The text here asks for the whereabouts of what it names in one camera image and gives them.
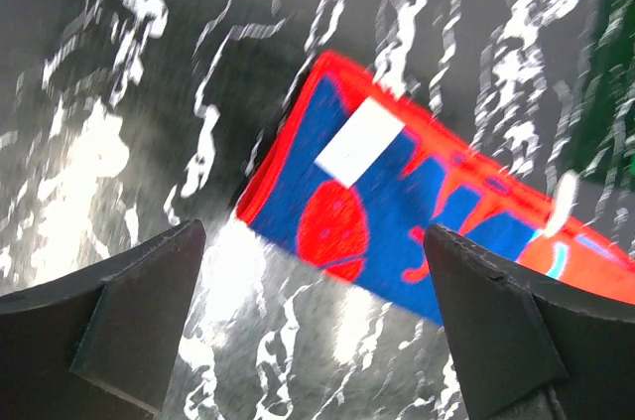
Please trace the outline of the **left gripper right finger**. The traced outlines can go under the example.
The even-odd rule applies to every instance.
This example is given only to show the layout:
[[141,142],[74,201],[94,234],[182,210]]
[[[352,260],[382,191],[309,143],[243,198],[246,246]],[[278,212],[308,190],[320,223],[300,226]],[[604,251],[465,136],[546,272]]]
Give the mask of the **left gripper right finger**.
[[633,418],[633,306],[440,225],[424,248],[469,418]]

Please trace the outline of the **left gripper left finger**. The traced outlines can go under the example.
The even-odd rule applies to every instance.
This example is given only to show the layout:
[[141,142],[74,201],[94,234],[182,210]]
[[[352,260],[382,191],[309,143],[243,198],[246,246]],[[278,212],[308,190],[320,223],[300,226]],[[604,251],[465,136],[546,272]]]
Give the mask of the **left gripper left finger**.
[[152,419],[164,406],[206,235],[184,222],[1,298],[4,419]]

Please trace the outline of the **red and blue towel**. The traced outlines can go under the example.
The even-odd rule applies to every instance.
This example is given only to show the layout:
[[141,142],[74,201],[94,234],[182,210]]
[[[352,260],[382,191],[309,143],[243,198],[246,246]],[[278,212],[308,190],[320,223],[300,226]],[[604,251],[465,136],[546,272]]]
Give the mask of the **red and blue towel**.
[[350,59],[325,52],[239,199],[252,230],[309,264],[434,322],[424,252],[440,224],[576,288],[632,303],[634,262],[582,222],[545,228],[524,185]]

